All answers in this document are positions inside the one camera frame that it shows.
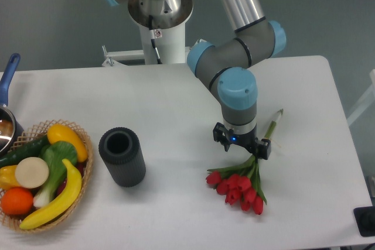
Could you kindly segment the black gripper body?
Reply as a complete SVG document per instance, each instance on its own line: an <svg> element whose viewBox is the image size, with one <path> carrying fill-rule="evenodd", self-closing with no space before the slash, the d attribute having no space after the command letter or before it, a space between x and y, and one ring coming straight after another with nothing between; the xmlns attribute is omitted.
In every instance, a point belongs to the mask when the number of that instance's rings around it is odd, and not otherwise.
<svg viewBox="0 0 375 250"><path fill-rule="evenodd" d="M213 139L222 146L226 139L231 140L231 145L240 146L252 155L255 146L262 145L262 159L268 160L271 153L271 141L268 138L257 138L256 129L257 127L255 126L250 132L239 134L235 133L233 129L226 129L223 124L218 122L213 128Z"/></svg>

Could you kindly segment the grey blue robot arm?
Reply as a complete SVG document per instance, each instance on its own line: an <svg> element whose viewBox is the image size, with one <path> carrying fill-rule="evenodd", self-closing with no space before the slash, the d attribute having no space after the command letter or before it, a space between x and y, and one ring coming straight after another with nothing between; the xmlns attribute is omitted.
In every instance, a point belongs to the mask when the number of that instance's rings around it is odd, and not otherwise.
<svg viewBox="0 0 375 250"><path fill-rule="evenodd" d="M146 64L187 63L220 103L223 122L213 129L216 142L268 159L270 139L256 136L258 90L249 68L285 48L285 31L267 20L258 0L222 1L234 39L218 47L204 40L187 47L185 25L193 12L192 0L107 0L111 6L127 4L139 27Z"/></svg>

